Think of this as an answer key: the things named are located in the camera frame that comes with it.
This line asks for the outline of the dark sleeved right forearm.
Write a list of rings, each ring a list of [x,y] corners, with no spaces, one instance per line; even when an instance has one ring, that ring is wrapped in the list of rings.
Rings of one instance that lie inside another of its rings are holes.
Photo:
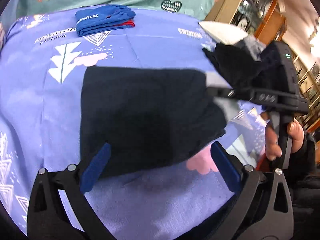
[[[293,207],[292,239],[319,239],[319,166],[315,146],[314,138],[307,133],[300,150],[291,154],[285,171]]]

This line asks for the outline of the right hand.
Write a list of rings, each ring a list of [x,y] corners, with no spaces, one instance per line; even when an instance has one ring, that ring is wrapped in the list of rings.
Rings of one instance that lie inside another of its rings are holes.
[[[265,128],[265,154],[270,161],[280,158],[282,151],[277,143],[278,137],[271,124],[270,115],[267,112],[261,113],[261,117],[268,121]],[[306,152],[305,134],[300,123],[295,119],[287,127],[288,135],[292,138],[292,158],[305,159],[308,156]]]

